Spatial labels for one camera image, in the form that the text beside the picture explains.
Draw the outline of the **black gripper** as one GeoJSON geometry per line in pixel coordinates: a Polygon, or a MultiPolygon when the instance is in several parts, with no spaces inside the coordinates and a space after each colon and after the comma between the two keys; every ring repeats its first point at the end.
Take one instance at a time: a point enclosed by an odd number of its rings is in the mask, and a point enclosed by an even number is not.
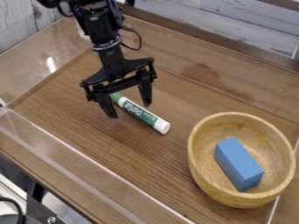
{"type": "Polygon", "coordinates": [[[121,40],[113,39],[104,43],[92,43],[92,50],[97,52],[102,67],[85,80],[80,86],[85,89],[86,99],[97,100],[97,104],[110,119],[117,119],[109,94],[137,85],[142,103],[148,107],[152,103],[152,82],[156,78],[154,59],[126,59],[121,51],[121,40]],[[104,82],[108,84],[96,93],[89,86],[104,82]]]}

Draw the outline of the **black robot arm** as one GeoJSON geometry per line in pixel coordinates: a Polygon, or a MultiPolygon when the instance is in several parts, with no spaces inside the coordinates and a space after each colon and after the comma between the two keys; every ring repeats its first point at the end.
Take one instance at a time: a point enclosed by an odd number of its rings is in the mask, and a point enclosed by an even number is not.
{"type": "Polygon", "coordinates": [[[152,103],[152,83],[156,78],[154,59],[126,59],[121,47],[138,51],[122,43],[120,30],[137,32],[122,26],[124,16],[116,0],[37,0],[49,9],[57,9],[64,17],[73,16],[85,36],[89,37],[92,50],[97,53],[101,68],[80,86],[88,101],[98,104],[106,116],[117,118],[112,94],[137,86],[144,105],[152,103]]]}

